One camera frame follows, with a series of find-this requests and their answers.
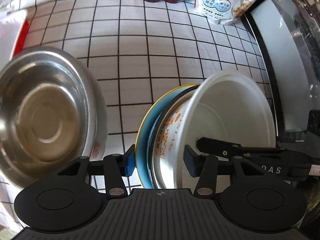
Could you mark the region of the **white paper noodle bowl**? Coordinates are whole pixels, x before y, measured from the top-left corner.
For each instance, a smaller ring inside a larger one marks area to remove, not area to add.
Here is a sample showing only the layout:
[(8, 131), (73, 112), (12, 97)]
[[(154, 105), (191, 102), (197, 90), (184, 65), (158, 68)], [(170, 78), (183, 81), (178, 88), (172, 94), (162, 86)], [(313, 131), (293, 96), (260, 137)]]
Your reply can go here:
[(251, 78), (226, 70), (174, 97), (157, 118), (149, 141), (149, 174), (156, 189), (195, 189), (183, 161), (185, 145), (207, 137), (244, 147), (276, 145), (272, 112)]

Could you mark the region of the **red white rectangular container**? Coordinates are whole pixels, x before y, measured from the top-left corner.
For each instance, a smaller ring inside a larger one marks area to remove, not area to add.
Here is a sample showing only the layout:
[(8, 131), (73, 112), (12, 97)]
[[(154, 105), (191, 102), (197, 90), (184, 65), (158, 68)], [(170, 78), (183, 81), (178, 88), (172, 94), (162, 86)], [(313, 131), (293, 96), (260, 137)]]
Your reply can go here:
[(28, 33), (27, 10), (1, 11), (1, 69), (23, 49)]

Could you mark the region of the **white grid tablecloth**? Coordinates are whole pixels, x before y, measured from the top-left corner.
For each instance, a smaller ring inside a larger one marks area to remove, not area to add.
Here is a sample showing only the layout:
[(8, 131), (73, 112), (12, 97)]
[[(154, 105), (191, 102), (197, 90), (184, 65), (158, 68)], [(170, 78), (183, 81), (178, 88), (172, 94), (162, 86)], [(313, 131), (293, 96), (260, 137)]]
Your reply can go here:
[(107, 109), (103, 154), (124, 153), (144, 115), (168, 91), (221, 70), (251, 77), (271, 100), (258, 44), (242, 22), (210, 23), (193, 0), (1, 0), (27, 11), (24, 47), (60, 48), (97, 79)]

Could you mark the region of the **stainless steel bowl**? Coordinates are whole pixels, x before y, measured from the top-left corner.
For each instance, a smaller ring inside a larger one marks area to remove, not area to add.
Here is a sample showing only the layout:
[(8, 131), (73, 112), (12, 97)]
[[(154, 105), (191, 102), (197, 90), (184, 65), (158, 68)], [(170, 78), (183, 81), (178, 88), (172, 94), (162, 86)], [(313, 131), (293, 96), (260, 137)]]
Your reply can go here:
[(107, 135), (99, 83), (69, 53), (29, 48), (1, 70), (1, 175), (15, 187), (80, 156), (101, 160)]

